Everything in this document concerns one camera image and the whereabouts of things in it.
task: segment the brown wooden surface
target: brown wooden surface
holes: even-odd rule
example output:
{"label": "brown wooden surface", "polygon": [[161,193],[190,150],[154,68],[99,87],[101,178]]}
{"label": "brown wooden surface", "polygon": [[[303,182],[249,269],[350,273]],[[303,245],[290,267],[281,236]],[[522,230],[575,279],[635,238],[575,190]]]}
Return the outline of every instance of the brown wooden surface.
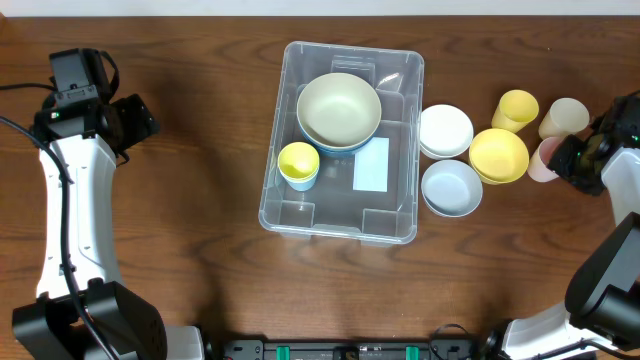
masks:
{"label": "brown wooden surface", "polygon": [[[454,104],[476,131],[503,92],[528,90],[541,115],[519,135],[532,152],[553,100],[599,114],[640,88],[637,18],[7,19],[0,31],[0,84],[47,82],[52,52],[104,49],[120,67],[117,97],[139,93],[162,124],[116,172],[113,226],[128,288],[167,324],[271,339],[416,338],[450,322],[481,331],[562,301],[614,227],[606,195],[526,175],[485,186],[461,219],[420,201],[416,239],[389,249],[283,239],[257,214],[289,42],[415,50],[423,106]],[[2,92],[0,114],[27,126],[45,95]],[[34,301],[45,187],[37,151],[5,127],[0,184],[0,358],[22,359],[11,311]]]}

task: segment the plastic container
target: plastic container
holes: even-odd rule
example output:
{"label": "plastic container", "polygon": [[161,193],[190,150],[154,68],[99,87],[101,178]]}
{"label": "plastic container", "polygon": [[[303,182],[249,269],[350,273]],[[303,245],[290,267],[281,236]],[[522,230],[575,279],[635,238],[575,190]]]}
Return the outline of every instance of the plastic container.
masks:
{"label": "plastic container", "polygon": [[[365,80],[380,98],[382,120],[373,137],[388,139],[383,141],[388,144],[386,191],[354,189],[356,157],[363,150],[340,158],[321,152],[316,183],[306,192],[293,190],[278,171],[280,150],[305,141],[296,117],[300,93],[313,79],[336,72]],[[289,44],[260,201],[260,224],[301,238],[334,236],[381,246],[413,240],[418,230],[418,119],[423,77],[424,60],[412,51]]]}

